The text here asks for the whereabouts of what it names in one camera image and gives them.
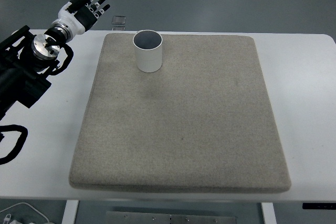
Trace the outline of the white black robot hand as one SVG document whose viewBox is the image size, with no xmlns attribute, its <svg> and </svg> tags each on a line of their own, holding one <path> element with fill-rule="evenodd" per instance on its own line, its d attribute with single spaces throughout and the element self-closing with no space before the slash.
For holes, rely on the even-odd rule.
<svg viewBox="0 0 336 224">
<path fill-rule="evenodd" d="M 87 32 L 109 8 L 107 4 L 95 13 L 106 0 L 98 0 L 90 8 L 86 6 L 93 0 L 70 0 L 70 5 L 64 5 L 58 12 L 58 18 L 51 24 L 51 28 L 59 31 L 64 37 L 75 37 Z"/>
</svg>

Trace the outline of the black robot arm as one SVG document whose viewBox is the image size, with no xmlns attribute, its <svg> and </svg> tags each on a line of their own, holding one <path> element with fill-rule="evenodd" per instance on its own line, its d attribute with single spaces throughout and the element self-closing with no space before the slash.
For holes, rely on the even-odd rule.
<svg viewBox="0 0 336 224">
<path fill-rule="evenodd" d="M 19 102 L 31 108 L 50 88 L 48 76 L 63 72 L 74 56 L 68 45 L 89 31 L 110 8 L 106 0 L 70 0 L 44 33 L 28 26 L 1 42 L 1 117 Z"/>
</svg>

